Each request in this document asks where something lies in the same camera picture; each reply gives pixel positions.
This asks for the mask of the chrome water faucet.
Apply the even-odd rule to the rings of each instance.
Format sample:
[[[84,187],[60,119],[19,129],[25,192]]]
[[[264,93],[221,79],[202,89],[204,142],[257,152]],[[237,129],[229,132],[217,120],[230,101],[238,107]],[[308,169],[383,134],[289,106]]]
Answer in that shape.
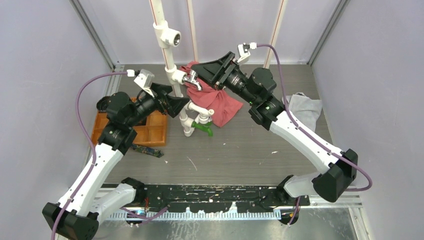
[[[182,78],[182,83],[183,84],[188,83],[192,86],[195,86],[198,91],[202,91],[203,90],[202,84],[197,80],[197,78],[198,78],[197,72],[194,70],[190,70],[189,74],[185,75]]]

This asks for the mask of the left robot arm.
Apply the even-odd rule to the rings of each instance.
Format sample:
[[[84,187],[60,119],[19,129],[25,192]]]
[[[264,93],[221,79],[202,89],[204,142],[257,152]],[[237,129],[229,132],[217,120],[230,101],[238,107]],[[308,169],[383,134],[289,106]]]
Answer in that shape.
[[[188,97],[172,96],[172,90],[169,85],[153,83],[148,90],[141,90],[136,100],[119,91],[98,102],[108,123],[97,143],[90,146],[89,162],[68,192],[56,203],[48,202],[42,210],[52,239],[61,235],[70,240],[91,240],[99,226],[118,209],[127,204],[138,207],[145,202],[145,185],[131,177],[99,199],[96,194],[132,147],[139,122],[155,111],[176,117],[190,102]]]

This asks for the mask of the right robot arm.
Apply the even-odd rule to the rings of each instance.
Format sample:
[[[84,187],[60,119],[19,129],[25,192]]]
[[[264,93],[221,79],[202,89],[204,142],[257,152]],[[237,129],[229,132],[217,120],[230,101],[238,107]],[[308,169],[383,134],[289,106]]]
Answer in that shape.
[[[269,69],[257,67],[246,76],[234,56],[230,51],[218,60],[193,64],[191,71],[208,86],[225,87],[248,102],[248,112],[256,124],[289,142],[314,165],[315,173],[290,175],[279,184],[279,202],[288,206],[297,197],[311,194],[336,202],[357,176],[353,165],[358,163],[358,154],[352,149],[341,150],[300,122],[273,95],[277,84]]]

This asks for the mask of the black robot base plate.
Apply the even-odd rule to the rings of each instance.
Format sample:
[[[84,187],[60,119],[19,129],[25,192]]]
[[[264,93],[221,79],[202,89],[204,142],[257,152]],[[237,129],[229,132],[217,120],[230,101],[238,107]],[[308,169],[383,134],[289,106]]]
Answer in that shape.
[[[125,207],[150,212],[167,208],[170,213],[226,213],[235,206],[237,213],[270,213],[297,203],[279,186],[147,184],[143,195]]]

